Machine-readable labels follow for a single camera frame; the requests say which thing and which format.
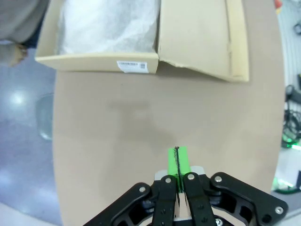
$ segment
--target grey floor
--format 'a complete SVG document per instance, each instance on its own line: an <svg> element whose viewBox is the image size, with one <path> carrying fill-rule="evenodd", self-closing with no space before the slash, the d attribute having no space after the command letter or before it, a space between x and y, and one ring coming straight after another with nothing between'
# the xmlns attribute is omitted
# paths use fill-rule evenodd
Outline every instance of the grey floor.
<svg viewBox="0 0 301 226"><path fill-rule="evenodd" d="M53 94L55 71L36 63L33 55L30 50L15 68L0 67L0 202L61 225L52 142L38 130L36 109L39 100ZM51 106L44 109L50 125Z"/></svg>

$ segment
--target white label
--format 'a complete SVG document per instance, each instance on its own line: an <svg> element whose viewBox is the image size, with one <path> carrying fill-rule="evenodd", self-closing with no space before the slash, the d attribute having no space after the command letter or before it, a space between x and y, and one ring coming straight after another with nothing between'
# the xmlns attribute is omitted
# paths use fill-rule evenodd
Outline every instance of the white label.
<svg viewBox="0 0 301 226"><path fill-rule="evenodd" d="M125 73L148 73L147 62L117 61L117 65Z"/></svg>

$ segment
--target beige tabletop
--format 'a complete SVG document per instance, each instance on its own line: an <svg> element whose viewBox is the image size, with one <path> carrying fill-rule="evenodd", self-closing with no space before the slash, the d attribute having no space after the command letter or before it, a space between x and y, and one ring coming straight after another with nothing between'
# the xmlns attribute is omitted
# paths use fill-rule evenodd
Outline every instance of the beige tabletop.
<svg viewBox="0 0 301 226"><path fill-rule="evenodd" d="M161 64L157 75L57 73L54 168L63 223L83 225L187 146L191 165L269 191L284 106L281 40L272 1L245 1L247 84Z"/></svg>

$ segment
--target person's hand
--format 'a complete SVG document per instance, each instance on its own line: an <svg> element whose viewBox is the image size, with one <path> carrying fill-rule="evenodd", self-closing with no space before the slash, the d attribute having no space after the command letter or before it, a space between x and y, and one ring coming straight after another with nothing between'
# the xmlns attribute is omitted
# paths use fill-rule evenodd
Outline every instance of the person's hand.
<svg viewBox="0 0 301 226"><path fill-rule="evenodd" d="M15 53L14 53L14 59L11 62L11 66L15 66L18 63L20 63L22 60L27 57L27 49L25 46L16 44L15 45Z"/></svg>

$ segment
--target cardboard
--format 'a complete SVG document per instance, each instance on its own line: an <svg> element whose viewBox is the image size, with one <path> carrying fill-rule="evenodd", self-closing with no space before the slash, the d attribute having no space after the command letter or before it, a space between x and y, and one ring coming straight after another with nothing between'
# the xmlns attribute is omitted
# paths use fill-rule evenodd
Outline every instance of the cardboard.
<svg viewBox="0 0 301 226"><path fill-rule="evenodd" d="M55 55L63 1L50 2L43 23L35 59L44 65L59 71L156 73L160 60L228 81L249 80L242 0L162 0L158 53ZM134 62L146 69L127 70L117 62Z"/></svg>

